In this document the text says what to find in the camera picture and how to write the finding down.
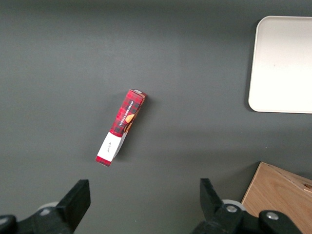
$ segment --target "white label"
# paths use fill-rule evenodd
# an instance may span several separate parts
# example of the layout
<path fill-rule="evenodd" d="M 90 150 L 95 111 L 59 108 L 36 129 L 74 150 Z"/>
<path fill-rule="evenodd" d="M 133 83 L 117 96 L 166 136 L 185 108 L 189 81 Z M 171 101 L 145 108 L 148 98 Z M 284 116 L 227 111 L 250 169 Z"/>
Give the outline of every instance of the white label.
<path fill-rule="evenodd" d="M 122 138 L 121 138 L 121 140 L 120 140 L 119 146 L 118 146 L 118 148 L 117 148 L 117 150 L 116 150 L 116 153 L 115 153 L 114 157 L 116 157 L 116 155 L 118 154 L 118 152 L 119 152 L 119 150 L 120 150 L 120 148 L 121 148 L 121 146 L 122 146 L 122 144 L 123 144 L 123 141 L 125 140 L 125 138 L 126 138 L 126 136 L 127 136 L 127 133 L 128 133 L 128 132 L 126 132 L 126 133 L 124 133 L 124 134 L 122 135 Z"/>
<path fill-rule="evenodd" d="M 121 143 L 121 140 L 122 137 L 118 137 L 111 133 L 108 133 L 105 140 L 103 141 L 103 144 L 97 156 L 111 162 L 118 153 L 118 150 L 120 148 L 119 144 Z"/>

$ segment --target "orange cookie image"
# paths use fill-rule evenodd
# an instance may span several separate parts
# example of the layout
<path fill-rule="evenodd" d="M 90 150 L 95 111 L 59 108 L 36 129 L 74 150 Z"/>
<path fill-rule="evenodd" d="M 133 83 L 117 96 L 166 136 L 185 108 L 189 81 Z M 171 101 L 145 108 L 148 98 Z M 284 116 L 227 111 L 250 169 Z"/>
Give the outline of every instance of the orange cookie image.
<path fill-rule="evenodd" d="M 127 123 L 130 123 L 134 116 L 135 116 L 134 114 L 128 115 L 128 116 L 126 117 L 126 122 L 127 122 Z"/>

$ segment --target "gray table surface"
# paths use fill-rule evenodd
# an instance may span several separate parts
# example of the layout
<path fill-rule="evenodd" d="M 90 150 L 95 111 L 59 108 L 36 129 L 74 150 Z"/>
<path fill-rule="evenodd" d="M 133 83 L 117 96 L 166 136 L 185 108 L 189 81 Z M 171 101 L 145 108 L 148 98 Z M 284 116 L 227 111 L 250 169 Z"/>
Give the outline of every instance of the gray table surface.
<path fill-rule="evenodd" d="M 1 1 L 0 213 L 82 178 L 76 233 L 189 233 L 199 179 L 241 200 L 264 161 L 312 178 L 312 115 L 248 106 L 255 28 L 309 0 Z M 95 156 L 128 89 L 149 97 L 109 168 Z"/>

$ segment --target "box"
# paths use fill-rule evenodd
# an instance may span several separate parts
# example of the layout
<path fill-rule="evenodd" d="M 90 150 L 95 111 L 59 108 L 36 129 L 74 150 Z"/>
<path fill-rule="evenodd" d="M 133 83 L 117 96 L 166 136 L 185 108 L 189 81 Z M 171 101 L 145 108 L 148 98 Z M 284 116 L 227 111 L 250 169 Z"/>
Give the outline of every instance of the box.
<path fill-rule="evenodd" d="M 110 166 L 113 158 L 118 154 L 118 151 L 146 97 L 146 93 L 141 92 L 140 90 L 129 90 L 118 111 L 111 130 L 107 134 L 97 154 L 96 162 L 107 167 Z"/>

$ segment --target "snack box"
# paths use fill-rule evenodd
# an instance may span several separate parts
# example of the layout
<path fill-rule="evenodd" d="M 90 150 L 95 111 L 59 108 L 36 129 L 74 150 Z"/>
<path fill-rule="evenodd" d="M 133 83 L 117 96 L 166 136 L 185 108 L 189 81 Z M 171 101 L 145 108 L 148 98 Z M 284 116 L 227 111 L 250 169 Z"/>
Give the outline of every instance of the snack box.
<path fill-rule="evenodd" d="M 140 90 L 129 90 L 118 111 L 111 130 L 107 134 L 97 154 L 96 162 L 107 167 L 110 166 L 112 160 L 118 154 L 146 97 L 146 93 Z"/>

